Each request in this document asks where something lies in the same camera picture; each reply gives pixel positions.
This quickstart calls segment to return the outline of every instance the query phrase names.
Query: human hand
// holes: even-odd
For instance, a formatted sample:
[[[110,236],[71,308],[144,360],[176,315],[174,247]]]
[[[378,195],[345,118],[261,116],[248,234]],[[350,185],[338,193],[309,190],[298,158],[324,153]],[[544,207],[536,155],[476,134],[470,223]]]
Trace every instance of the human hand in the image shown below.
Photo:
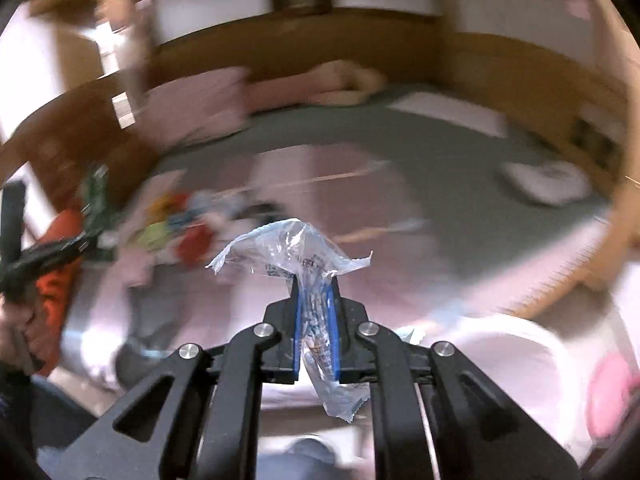
[[[15,330],[24,334],[30,353],[41,361],[45,362],[54,351],[56,341],[39,297],[33,304],[15,304],[0,298],[0,361],[21,370]]]

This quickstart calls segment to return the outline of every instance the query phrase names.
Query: clear plastic bag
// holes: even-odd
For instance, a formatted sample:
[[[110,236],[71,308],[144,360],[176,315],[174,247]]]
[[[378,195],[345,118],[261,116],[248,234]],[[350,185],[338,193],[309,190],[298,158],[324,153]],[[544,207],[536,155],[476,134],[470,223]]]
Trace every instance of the clear plastic bag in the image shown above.
[[[311,224],[293,218],[239,236],[207,267],[218,273],[234,263],[259,274],[297,277],[302,361],[326,412],[351,422],[369,399],[369,387],[337,382],[340,349],[331,280],[370,262],[371,254],[352,260]]]

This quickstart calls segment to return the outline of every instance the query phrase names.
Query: beige floor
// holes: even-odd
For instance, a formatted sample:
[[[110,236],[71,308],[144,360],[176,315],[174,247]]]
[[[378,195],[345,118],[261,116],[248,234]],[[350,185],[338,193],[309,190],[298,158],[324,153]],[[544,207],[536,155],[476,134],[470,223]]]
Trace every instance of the beige floor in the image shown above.
[[[630,362],[635,362],[620,315],[608,295],[577,288],[535,321],[557,334],[566,344],[575,361],[583,391],[594,367],[608,352],[622,351]],[[51,380],[96,415],[104,413],[116,399],[111,392],[101,391],[66,370],[55,370]],[[300,435],[314,434],[336,450],[338,463],[361,467],[363,434],[368,431],[370,418],[367,410],[358,415],[355,424],[349,426],[326,416],[320,407],[264,412],[258,450],[276,452],[285,449]],[[590,447],[591,440],[581,419],[568,450],[581,462]]]

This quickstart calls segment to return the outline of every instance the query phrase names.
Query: person's arm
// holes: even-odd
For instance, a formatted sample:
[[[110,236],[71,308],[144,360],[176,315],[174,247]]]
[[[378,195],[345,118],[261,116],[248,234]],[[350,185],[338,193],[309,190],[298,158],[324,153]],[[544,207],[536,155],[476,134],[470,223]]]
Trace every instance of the person's arm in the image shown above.
[[[31,456],[34,456],[31,378],[20,369],[14,330],[23,332],[31,353],[46,361],[54,349],[55,338],[47,328],[46,311],[40,301],[37,303],[16,305],[0,298],[0,418],[14,430]]]

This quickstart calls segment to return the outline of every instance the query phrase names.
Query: silver screw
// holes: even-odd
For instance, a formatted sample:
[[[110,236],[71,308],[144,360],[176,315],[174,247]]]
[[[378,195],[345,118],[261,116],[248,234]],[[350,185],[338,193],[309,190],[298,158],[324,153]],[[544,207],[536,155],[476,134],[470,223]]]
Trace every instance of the silver screw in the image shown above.
[[[254,326],[254,334],[258,337],[269,337],[273,334],[273,326],[269,323],[260,323]]]
[[[440,357],[450,357],[453,355],[453,352],[455,352],[455,348],[448,341],[438,341],[433,345],[433,351]]]
[[[376,335],[379,330],[380,327],[373,321],[365,321],[364,323],[360,323],[358,327],[358,332],[360,332],[362,335],[367,336]]]
[[[186,345],[182,345],[180,347],[178,353],[183,359],[193,359],[200,353],[200,348],[198,348],[198,345],[195,345],[193,343],[187,343]]]

